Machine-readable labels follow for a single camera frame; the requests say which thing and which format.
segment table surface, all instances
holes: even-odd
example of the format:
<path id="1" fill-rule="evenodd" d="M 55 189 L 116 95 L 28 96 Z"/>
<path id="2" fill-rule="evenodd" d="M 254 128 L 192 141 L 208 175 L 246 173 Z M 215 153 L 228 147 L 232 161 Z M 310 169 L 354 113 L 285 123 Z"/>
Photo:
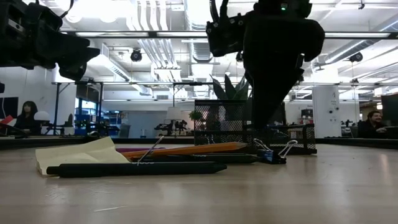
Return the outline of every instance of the table surface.
<path id="1" fill-rule="evenodd" d="M 95 179 L 43 178 L 35 169 L 34 150 L 0 151 L 0 220 L 398 223 L 398 151 L 317 149 L 316 156 L 289 156 L 286 165 L 228 166 L 211 175 Z"/>

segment black robotic claw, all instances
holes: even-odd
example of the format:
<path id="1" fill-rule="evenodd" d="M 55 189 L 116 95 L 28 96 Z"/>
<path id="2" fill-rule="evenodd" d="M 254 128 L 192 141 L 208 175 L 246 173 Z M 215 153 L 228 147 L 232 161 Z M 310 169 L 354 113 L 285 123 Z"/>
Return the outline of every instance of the black robotic claw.
<path id="1" fill-rule="evenodd" d="M 313 20 L 310 0 L 259 0 L 254 10 L 227 17 L 228 0 L 223 0 L 220 16 L 211 0 L 213 22 L 206 33 L 215 57 L 243 51 L 245 77 L 253 87 L 252 121 L 262 129 L 290 89 L 302 80 L 303 61 L 317 57 L 325 31 Z"/>
<path id="2" fill-rule="evenodd" d="M 0 0 L 0 67 L 55 68 L 78 81 L 87 62 L 100 54 L 90 41 L 59 32 L 61 17 L 39 4 Z"/>

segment white column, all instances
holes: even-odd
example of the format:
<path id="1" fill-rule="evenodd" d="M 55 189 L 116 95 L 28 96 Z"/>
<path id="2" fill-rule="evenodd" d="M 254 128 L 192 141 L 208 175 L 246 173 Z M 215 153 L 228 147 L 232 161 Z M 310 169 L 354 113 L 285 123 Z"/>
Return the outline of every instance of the white column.
<path id="1" fill-rule="evenodd" d="M 341 137 L 338 86 L 313 87 L 315 137 Z"/>

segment woman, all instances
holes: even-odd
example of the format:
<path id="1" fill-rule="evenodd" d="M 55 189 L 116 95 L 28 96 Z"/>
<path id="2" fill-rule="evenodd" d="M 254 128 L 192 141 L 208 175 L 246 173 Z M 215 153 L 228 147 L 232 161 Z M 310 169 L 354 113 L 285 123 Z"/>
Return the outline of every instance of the woman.
<path id="1" fill-rule="evenodd" d="M 41 127 L 40 123 L 34 119 L 36 113 L 36 104 L 32 101 L 26 101 L 22 106 L 22 112 L 17 117 L 17 122 L 14 127 L 25 131 L 27 134 L 39 135 Z"/>

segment black binder clip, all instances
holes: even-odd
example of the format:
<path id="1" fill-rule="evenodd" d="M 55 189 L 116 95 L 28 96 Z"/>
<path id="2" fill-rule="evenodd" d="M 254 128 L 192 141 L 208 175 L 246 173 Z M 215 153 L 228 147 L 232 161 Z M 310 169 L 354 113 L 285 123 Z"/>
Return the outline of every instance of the black binder clip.
<path id="1" fill-rule="evenodd" d="M 269 149 L 260 139 L 253 140 L 258 146 L 262 147 L 257 151 L 257 157 L 259 162 L 264 162 L 268 164 L 286 164 L 286 155 L 298 142 L 296 140 L 291 140 L 286 143 L 286 146 L 280 152 L 273 151 Z"/>

